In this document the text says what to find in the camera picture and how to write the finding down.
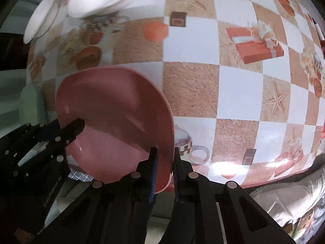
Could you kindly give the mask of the pink square plastic plate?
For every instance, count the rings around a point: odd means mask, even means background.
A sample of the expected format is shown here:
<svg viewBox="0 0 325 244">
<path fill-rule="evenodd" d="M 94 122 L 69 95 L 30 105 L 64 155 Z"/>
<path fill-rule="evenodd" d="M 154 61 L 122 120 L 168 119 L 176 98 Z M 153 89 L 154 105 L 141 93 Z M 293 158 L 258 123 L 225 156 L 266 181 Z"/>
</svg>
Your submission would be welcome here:
<svg viewBox="0 0 325 244">
<path fill-rule="evenodd" d="M 71 74 L 58 87 L 56 114 L 61 127 L 84 121 L 67 152 L 94 179 L 106 184 L 120 180 L 154 147 L 154 191 L 168 187 L 175 144 L 172 112 L 161 90 L 141 73 L 102 66 Z"/>
</svg>

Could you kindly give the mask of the checked blue dish towel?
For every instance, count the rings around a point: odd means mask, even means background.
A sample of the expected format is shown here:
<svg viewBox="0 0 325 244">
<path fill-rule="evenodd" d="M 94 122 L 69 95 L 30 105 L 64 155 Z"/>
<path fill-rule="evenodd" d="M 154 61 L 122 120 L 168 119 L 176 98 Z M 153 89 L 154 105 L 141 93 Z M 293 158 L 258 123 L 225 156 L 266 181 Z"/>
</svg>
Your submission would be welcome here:
<svg viewBox="0 0 325 244">
<path fill-rule="evenodd" d="M 94 179 L 92 176 L 88 175 L 87 173 L 72 168 L 70 168 L 70 173 L 68 177 L 72 180 L 77 180 L 81 182 L 91 182 Z"/>
</svg>

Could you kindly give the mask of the green square plastic plate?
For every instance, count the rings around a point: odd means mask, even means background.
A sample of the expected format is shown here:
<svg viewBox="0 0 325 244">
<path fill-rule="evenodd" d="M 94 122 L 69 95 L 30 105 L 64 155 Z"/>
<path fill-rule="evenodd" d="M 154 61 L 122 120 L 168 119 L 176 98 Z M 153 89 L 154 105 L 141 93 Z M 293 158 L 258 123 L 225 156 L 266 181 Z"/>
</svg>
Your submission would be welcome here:
<svg viewBox="0 0 325 244">
<path fill-rule="evenodd" d="M 30 123 L 35 126 L 48 123 L 45 102 L 38 85 L 29 84 L 22 89 L 19 99 L 19 120 L 21 125 Z"/>
</svg>

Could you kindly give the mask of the white fluffy cushion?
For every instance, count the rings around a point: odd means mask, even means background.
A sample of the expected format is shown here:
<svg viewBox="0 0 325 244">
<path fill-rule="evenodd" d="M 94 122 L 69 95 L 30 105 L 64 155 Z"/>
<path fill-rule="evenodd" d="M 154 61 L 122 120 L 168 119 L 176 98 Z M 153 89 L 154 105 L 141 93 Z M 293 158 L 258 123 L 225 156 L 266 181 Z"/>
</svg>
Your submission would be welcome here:
<svg viewBox="0 0 325 244">
<path fill-rule="evenodd" d="M 324 195 L 324 169 L 292 183 L 263 186 L 250 196 L 281 226 L 296 222 Z"/>
</svg>

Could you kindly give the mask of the patterned checkered tablecloth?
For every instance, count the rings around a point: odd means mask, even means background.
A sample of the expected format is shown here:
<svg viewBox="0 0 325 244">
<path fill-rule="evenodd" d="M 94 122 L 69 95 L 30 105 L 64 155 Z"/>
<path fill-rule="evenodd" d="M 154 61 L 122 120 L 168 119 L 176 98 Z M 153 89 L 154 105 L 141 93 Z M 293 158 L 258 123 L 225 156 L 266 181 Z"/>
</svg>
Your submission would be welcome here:
<svg viewBox="0 0 325 244">
<path fill-rule="evenodd" d="M 251 187 L 309 169 L 320 153 L 324 58 L 304 16 L 310 0 L 134 0 L 97 24 L 59 0 L 31 43 L 27 81 L 50 117 L 62 80 L 121 65 L 144 74 L 170 104 L 196 171 Z"/>
</svg>

